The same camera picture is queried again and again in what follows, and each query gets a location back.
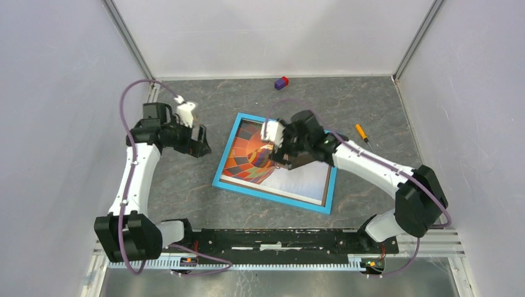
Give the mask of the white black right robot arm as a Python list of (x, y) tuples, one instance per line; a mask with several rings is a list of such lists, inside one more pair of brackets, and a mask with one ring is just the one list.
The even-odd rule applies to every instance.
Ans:
[(359, 228), (358, 246), (365, 252), (404, 233), (422, 238), (446, 215), (448, 202), (430, 167), (412, 168), (380, 157), (323, 128), (311, 110), (296, 113), (290, 122), (266, 119), (261, 140), (272, 144), (271, 160), (287, 169), (297, 157), (307, 155), (374, 184), (394, 199), (393, 209), (373, 215)]

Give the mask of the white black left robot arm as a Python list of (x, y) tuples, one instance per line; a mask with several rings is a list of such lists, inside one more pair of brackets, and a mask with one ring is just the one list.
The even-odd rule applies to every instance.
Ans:
[(198, 125), (193, 139), (197, 105), (186, 101), (175, 109), (165, 103), (145, 103), (143, 117), (126, 135), (126, 165), (115, 201), (108, 214), (97, 217), (94, 231), (112, 263), (157, 259), (172, 244), (180, 252), (194, 246), (194, 235), (184, 219), (154, 223), (147, 206), (157, 163), (164, 149), (195, 158), (211, 153), (206, 127)]

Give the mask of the yellow handled screwdriver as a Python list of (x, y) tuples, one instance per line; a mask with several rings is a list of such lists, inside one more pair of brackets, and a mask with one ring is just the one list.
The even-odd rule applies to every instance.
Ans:
[(358, 132), (359, 136), (364, 141), (364, 143), (366, 143), (367, 146), (372, 150), (373, 147), (371, 146), (370, 140), (369, 140), (368, 136), (366, 135), (366, 133), (365, 133), (364, 129), (362, 128), (362, 126), (359, 125), (359, 124), (356, 124), (355, 125), (355, 129)]

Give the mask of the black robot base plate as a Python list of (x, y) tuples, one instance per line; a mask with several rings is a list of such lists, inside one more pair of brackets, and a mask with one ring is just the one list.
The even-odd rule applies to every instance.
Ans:
[(398, 254), (395, 237), (364, 246), (364, 234), (354, 229), (201, 229), (178, 242), (197, 251), (198, 264), (346, 264), (349, 255)]

